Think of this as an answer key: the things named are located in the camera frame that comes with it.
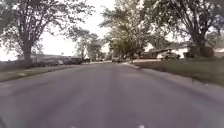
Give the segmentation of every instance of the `curb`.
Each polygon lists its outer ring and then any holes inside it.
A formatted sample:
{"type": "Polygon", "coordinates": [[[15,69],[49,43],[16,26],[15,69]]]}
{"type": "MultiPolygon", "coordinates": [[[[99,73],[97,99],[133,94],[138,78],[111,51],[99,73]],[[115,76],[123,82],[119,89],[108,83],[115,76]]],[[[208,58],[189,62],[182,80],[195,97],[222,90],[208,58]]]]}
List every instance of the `curb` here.
{"type": "Polygon", "coordinates": [[[161,71],[156,71],[152,69],[141,69],[140,67],[132,65],[130,63],[127,63],[125,65],[138,69],[154,77],[160,77],[162,79],[165,79],[169,82],[172,82],[173,84],[177,86],[182,86],[186,89],[195,91],[199,94],[209,96],[215,101],[218,101],[224,104],[224,88],[221,85],[203,83],[198,80],[194,80],[192,78],[175,75],[175,74],[171,74],[167,72],[161,72],[161,71]]]}

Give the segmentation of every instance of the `overcast sky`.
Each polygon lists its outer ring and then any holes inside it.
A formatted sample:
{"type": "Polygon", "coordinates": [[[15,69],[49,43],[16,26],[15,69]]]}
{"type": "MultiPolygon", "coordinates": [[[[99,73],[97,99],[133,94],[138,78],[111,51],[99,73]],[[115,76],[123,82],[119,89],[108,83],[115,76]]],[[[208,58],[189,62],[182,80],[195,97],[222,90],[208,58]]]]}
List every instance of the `overcast sky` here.
{"type": "MultiPolygon", "coordinates": [[[[103,21],[101,12],[103,11],[103,6],[108,8],[113,8],[115,0],[87,0],[87,2],[95,7],[96,12],[93,13],[91,17],[86,20],[85,25],[82,25],[83,28],[90,30],[93,33],[96,33],[100,37],[103,37],[107,33],[106,28],[100,28],[98,25],[103,21]]],[[[56,54],[72,56],[75,54],[75,42],[71,40],[64,40],[62,37],[53,37],[50,34],[44,34],[43,41],[43,52],[45,54],[56,54]]],[[[6,54],[3,49],[0,49],[0,60],[14,60],[16,59],[15,53],[11,52],[6,54]]]]}

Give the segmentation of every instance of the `foliage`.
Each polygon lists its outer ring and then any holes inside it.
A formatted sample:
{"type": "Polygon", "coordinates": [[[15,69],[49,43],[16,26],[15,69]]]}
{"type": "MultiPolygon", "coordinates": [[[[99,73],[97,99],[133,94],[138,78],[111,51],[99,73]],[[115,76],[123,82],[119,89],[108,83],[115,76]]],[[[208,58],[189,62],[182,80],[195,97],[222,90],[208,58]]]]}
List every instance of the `foliage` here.
{"type": "Polygon", "coordinates": [[[78,34],[76,45],[78,56],[84,59],[87,55],[92,60],[96,60],[98,56],[102,56],[101,47],[104,40],[98,38],[98,35],[88,30],[82,30],[78,34]]]}
{"type": "Polygon", "coordinates": [[[219,15],[220,7],[206,0],[152,0],[151,19],[165,33],[173,32],[190,36],[198,48],[198,55],[203,56],[206,35],[210,31],[219,33],[224,19],[219,15]]]}
{"type": "Polygon", "coordinates": [[[115,56],[133,57],[144,50],[146,43],[140,40],[140,9],[138,0],[117,0],[114,10],[105,9],[105,21],[101,27],[112,28],[106,38],[115,56]]]}
{"type": "Polygon", "coordinates": [[[74,34],[77,23],[92,11],[79,0],[4,0],[0,7],[1,39],[9,49],[22,50],[27,62],[44,31],[74,34]]]}

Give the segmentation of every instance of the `street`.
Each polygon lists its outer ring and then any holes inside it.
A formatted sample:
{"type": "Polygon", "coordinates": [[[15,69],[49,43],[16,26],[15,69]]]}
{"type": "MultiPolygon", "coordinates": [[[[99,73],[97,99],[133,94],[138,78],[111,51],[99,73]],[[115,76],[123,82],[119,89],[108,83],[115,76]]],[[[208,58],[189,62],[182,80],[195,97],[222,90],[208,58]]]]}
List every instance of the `street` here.
{"type": "Polygon", "coordinates": [[[7,128],[224,128],[224,104],[125,65],[93,64],[0,83],[0,117],[7,128]]]}

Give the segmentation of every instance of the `grass verge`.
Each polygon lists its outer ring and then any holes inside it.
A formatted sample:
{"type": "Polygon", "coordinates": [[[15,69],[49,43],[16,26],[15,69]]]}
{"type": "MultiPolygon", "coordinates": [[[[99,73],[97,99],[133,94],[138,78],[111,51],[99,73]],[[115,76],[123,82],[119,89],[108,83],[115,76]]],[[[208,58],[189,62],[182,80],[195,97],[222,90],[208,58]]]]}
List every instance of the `grass verge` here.
{"type": "Polygon", "coordinates": [[[224,61],[155,61],[136,62],[140,68],[150,68],[199,80],[224,85],[224,61]]]}
{"type": "Polygon", "coordinates": [[[31,68],[23,70],[15,70],[8,72],[0,72],[0,82],[19,79],[23,77],[33,76],[37,74],[53,72],[57,70],[63,70],[67,68],[72,68],[71,66],[55,66],[55,67],[42,67],[42,68],[31,68]]]}

